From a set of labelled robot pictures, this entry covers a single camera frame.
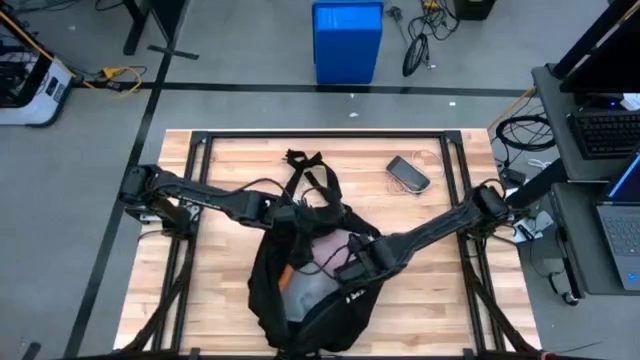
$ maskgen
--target wooden table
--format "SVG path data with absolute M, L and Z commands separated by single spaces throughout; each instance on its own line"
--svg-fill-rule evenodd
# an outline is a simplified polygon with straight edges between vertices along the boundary
M 497 178 L 486 130 L 462 130 L 462 135 L 472 183 Z M 184 173 L 190 136 L 191 131 L 167 132 L 158 161 L 163 169 Z M 260 177 L 285 184 L 293 173 L 282 160 L 287 149 L 303 150 L 309 156 L 321 151 L 324 161 L 338 175 L 343 201 L 382 233 L 407 231 L 450 209 L 440 147 L 430 139 L 216 139 L 208 184 L 234 189 Z M 405 159 L 413 156 L 414 165 L 430 177 L 432 183 L 425 193 L 415 196 L 390 192 L 384 169 L 395 155 Z M 462 195 L 453 151 L 452 157 L 457 189 Z M 321 169 L 314 171 L 321 182 L 322 173 Z M 300 188 L 305 187 L 309 187 L 308 183 Z M 279 194 L 270 184 L 254 188 Z M 158 226 L 145 226 L 142 231 L 153 229 Z M 499 234 L 511 237 L 508 229 Z M 222 213 L 204 211 L 182 351 L 200 347 L 204 354 L 274 353 L 266 344 L 257 318 L 247 308 L 246 282 L 261 237 L 260 230 L 242 227 Z M 155 309 L 169 244 L 170 240 L 160 235 L 150 235 L 140 242 L 115 348 L 131 341 Z M 525 339 L 539 347 L 516 248 L 490 240 L 486 251 L 498 304 Z M 491 346 L 489 321 L 484 315 L 485 338 Z M 172 318 L 170 314 L 164 336 L 167 345 Z M 469 318 L 460 255 L 452 235 L 417 253 L 404 272 L 384 285 L 369 327 L 348 354 L 458 355 L 463 348 L 474 348 Z

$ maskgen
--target keyboard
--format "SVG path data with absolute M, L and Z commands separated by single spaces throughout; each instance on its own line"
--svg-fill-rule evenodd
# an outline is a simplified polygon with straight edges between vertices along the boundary
M 603 216 L 601 219 L 615 255 L 640 256 L 640 223 L 637 217 Z
M 623 159 L 640 144 L 637 112 L 574 114 L 567 120 L 582 157 L 587 160 Z

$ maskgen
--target blue plastic container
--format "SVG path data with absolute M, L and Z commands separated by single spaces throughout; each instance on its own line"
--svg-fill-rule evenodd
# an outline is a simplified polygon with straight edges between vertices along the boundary
M 313 57 L 318 84 L 369 84 L 382 39 L 382 1 L 317 0 Z

